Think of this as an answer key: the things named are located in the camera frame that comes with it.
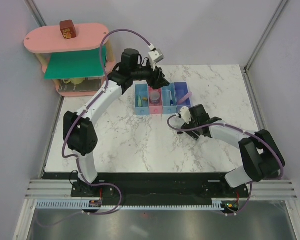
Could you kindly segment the clear blue round box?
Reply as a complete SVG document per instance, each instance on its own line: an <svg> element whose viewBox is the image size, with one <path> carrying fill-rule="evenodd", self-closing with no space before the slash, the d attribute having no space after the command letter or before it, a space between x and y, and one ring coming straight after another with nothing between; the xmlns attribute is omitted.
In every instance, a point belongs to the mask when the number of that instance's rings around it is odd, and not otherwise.
<svg viewBox="0 0 300 240"><path fill-rule="evenodd" d="M162 102L161 93L158 90L152 90L149 92L149 102L152 105L160 105Z"/></svg>

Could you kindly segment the light blue drawer bin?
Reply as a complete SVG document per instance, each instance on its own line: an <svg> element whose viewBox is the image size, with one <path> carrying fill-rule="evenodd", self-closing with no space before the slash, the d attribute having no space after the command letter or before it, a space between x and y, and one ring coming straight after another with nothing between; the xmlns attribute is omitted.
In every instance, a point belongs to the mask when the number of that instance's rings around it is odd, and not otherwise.
<svg viewBox="0 0 300 240"><path fill-rule="evenodd" d="M137 116L147 116L150 114L148 95L147 84L135 85L134 111Z"/></svg>

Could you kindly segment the green eraser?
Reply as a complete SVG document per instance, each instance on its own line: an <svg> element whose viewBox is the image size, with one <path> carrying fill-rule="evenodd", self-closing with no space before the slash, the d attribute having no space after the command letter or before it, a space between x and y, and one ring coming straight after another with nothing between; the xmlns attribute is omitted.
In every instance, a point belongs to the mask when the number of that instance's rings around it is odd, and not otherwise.
<svg viewBox="0 0 300 240"><path fill-rule="evenodd" d="M137 107L141 108L143 106L143 100L141 98L141 96L137 97Z"/></svg>

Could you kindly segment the blue capped marker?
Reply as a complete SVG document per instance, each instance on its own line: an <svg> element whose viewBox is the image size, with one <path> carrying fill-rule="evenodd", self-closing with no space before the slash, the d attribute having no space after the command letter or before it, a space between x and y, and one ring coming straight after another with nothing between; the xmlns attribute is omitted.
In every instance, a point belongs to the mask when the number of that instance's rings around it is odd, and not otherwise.
<svg viewBox="0 0 300 240"><path fill-rule="evenodd" d="M169 91L169 98L170 98L170 106L174 106L174 101L173 101L173 95L172 95L172 91Z"/></svg>

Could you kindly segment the pink drawer bin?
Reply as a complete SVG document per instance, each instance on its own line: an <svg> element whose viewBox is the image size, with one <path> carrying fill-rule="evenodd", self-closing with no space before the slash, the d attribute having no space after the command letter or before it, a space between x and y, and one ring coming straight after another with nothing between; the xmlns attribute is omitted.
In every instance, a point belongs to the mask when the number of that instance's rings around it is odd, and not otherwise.
<svg viewBox="0 0 300 240"><path fill-rule="evenodd" d="M152 105L150 103L149 92L153 91L153 90L160 91L160 93L161 93L161 104ZM156 115L156 114L162 114L163 113L163 100L162 100L162 91L161 91L161 89L152 89L151 87L148 87L148 102L149 102L148 107L149 107L149 114L150 115Z"/></svg>

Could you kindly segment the sky blue drawer bin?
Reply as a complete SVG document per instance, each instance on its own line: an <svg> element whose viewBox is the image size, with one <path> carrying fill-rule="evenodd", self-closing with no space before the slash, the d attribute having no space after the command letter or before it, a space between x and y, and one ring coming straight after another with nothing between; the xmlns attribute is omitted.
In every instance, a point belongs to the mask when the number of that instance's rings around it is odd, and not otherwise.
<svg viewBox="0 0 300 240"><path fill-rule="evenodd" d="M170 106L170 93L172 91L173 104L174 106ZM177 100L176 100L176 91L175 84L171 83L169 86L165 86L161 90L162 93L162 106L163 106L163 114L175 114L177 112Z"/></svg>

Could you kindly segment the pink eraser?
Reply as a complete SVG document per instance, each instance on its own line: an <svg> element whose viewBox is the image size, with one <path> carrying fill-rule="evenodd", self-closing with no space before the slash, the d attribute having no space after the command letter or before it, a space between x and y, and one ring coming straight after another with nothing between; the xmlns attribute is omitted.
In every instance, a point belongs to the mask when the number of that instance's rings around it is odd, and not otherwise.
<svg viewBox="0 0 300 240"><path fill-rule="evenodd" d="M181 105L184 102L186 102L191 96L193 95L193 93L190 91L187 94L185 94L181 99L178 100L178 104Z"/></svg>

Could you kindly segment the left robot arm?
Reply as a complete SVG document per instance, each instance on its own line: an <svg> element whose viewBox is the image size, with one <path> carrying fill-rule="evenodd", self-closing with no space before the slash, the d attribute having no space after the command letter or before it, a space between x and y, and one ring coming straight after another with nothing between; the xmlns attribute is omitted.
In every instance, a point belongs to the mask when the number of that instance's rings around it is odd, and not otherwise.
<svg viewBox="0 0 300 240"><path fill-rule="evenodd" d="M82 191L89 197L96 196L101 184L96 182L94 150L98 144L95 125L103 113L119 99L135 81L146 81L154 90L169 86L163 70L157 64L164 59L162 52L154 48L148 53L145 65L139 63L138 50L127 48L121 60L93 98L76 112L68 111L63 117L62 157L74 157Z"/></svg>

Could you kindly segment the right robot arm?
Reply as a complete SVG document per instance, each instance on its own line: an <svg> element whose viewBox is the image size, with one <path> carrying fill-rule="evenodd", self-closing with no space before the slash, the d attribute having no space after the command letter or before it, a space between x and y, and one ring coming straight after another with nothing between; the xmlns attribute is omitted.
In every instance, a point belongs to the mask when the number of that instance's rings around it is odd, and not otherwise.
<svg viewBox="0 0 300 240"><path fill-rule="evenodd" d="M181 129L195 140L200 136L225 142L240 151L242 166L228 172L219 184L225 197L232 196L237 187L283 174L285 160L269 131L244 131L231 126L219 117L210 117L203 105L182 107L179 117Z"/></svg>

